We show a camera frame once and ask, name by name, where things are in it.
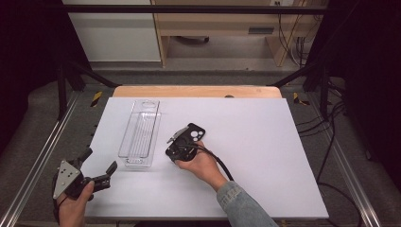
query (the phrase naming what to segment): denim sleeve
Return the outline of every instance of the denim sleeve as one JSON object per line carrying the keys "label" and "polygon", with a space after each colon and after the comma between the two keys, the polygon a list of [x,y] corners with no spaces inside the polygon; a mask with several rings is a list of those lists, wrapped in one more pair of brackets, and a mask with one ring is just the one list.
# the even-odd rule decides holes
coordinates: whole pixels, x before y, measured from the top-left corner
{"label": "denim sleeve", "polygon": [[235,182],[228,182],[218,190],[218,203],[233,227],[278,226],[259,203]]}

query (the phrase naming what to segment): clear plastic container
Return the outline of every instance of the clear plastic container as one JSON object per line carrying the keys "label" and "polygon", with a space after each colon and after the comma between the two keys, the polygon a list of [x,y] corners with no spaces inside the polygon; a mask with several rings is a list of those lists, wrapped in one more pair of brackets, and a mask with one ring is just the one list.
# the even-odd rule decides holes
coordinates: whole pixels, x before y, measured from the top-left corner
{"label": "clear plastic container", "polygon": [[148,168],[153,161],[154,147],[161,114],[158,100],[136,100],[133,104],[118,157],[130,168]]}

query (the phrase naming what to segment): hand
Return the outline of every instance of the hand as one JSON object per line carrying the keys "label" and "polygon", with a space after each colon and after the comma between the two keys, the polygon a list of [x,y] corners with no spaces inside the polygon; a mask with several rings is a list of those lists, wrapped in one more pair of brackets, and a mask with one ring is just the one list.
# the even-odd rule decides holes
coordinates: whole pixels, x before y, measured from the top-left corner
{"label": "hand", "polygon": [[[197,142],[197,144],[204,147],[202,141]],[[177,160],[175,164],[179,168],[186,169],[195,174],[199,179],[209,183],[215,191],[218,191],[228,182],[218,169],[216,160],[200,149],[197,150],[197,155],[193,160],[189,162]]]}
{"label": "hand", "polygon": [[85,226],[84,215],[86,202],[89,200],[92,193],[94,192],[94,185],[94,182],[89,182],[88,184],[86,184],[76,201],[66,198],[65,194],[59,196],[59,198],[57,199],[57,204],[60,204],[62,202],[59,211],[60,227]]}

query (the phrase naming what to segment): gray floor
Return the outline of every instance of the gray floor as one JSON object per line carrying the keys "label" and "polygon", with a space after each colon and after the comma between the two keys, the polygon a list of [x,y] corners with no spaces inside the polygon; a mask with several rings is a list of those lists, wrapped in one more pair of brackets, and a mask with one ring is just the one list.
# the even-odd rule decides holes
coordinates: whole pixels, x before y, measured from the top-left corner
{"label": "gray floor", "polygon": [[[297,65],[290,59],[287,59],[284,67],[276,68],[263,38],[249,40],[237,37],[211,37],[209,44],[173,39],[166,68],[143,63],[138,65],[135,65],[135,70],[132,70],[132,65],[128,70],[123,71],[115,70],[110,65],[97,69],[104,77],[123,84],[266,85],[288,75],[297,68]],[[27,224],[27,221],[54,222],[50,185],[57,164],[62,158],[77,157],[91,143],[91,134],[96,131],[96,124],[101,117],[107,97],[113,94],[113,89],[98,84],[92,79],[85,78],[85,80],[88,85],[84,92],[78,93],[77,107],[63,129],[60,140],[22,210],[19,217],[20,224]],[[283,97],[288,100],[288,106],[296,124],[307,122],[317,116],[312,106],[293,101],[294,92],[298,93],[301,100],[308,100],[308,96],[299,86],[302,80],[297,79],[281,88]],[[337,79],[336,83],[341,85],[342,81]],[[90,107],[97,91],[102,91],[103,96],[96,107]],[[330,93],[329,101],[337,103],[340,98],[335,96],[335,93]],[[48,135],[56,124],[57,115],[56,83],[49,83],[30,95],[29,109],[25,119],[0,159],[0,180],[2,182],[0,214],[5,214],[24,183]],[[349,117],[346,114],[339,114],[335,122],[336,138],[365,189],[382,226],[401,226],[400,192],[395,188],[380,163],[368,161],[365,158],[365,147],[359,142],[358,134]],[[307,129],[315,123],[300,126],[299,130]],[[311,136],[301,135],[308,161],[313,172],[317,174],[328,143],[322,132]],[[331,183],[349,194],[347,185],[332,155],[329,156],[325,166],[322,181]],[[341,226],[357,225],[357,212],[349,201],[331,189],[322,187],[322,192],[330,219]],[[88,222],[113,223],[104,219],[89,219]],[[285,224],[288,226],[329,225],[325,220],[286,220]]]}

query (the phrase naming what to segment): black and yellow tape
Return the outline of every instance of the black and yellow tape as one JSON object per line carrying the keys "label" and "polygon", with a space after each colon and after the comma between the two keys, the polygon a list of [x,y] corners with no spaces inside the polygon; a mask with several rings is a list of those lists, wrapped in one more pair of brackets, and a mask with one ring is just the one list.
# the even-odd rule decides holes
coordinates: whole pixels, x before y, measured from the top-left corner
{"label": "black and yellow tape", "polygon": [[100,100],[102,92],[96,92],[94,99],[92,100],[91,107],[95,107]]}
{"label": "black and yellow tape", "polygon": [[304,106],[308,106],[310,105],[310,103],[308,101],[302,101],[299,97],[297,93],[294,93],[294,103],[295,104],[302,104]]}

